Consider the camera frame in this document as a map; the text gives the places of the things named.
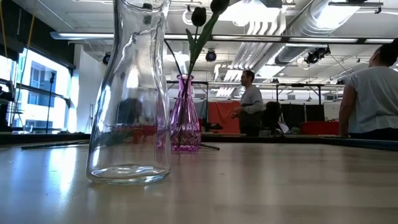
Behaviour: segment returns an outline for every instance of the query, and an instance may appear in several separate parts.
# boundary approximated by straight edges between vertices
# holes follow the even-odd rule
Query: bottle base
[[[97,183],[148,184],[168,176],[170,169],[139,164],[125,164],[87,172],[87,177]]]

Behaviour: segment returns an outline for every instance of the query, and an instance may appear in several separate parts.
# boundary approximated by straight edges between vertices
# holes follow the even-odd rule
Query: black stand
[[[51,73],[50,78],[50,94],[49,94],[49,110],[47,111],[47,124],[45,126],[45,133],[47,134],[49,131],[49,117],[50,117],[50,107],[51,107],[51,94],[52,94],[52,85],[54,84],[55,73]]]

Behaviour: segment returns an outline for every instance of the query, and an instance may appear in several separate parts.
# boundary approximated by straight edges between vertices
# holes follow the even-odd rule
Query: bud vase
[[[193,76],[178,75],[178,98],[171,117],[172,152],[197,152],[200,149],[200,125],[193,104],[191,85]],[[188,82],[186,94],[183,83]]]

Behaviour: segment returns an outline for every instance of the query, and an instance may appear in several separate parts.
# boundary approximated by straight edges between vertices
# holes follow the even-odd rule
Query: white t-shirt
[[[356,90],[355,110],[349,119],[350,133],[398,128],[398,72],[371,67],[352,74],[346,84]]]

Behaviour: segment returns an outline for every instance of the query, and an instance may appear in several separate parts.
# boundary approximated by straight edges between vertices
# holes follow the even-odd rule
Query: spotlight
[[[207,51],[206,54],[206,61],[207,62],[214,62],[217,59],[216,52],[214,50]]]
[[[313,51],[310,51],[308,53],[308,56],[306,59],[304,59],[304,62],[307,64],[315,64],[319,62],[320,60],[324,59],[326,55],[330,54],[330,48],[329,46],[326,48],[317,48]]]
[[[106,52],[104,58],[102,59],[102,62],[107,65],[109,63],[109,60],[111,58],[111,53],[110,52]]]
[[[344,80],[337,80],[336,85],[345,85],[346,82]]]

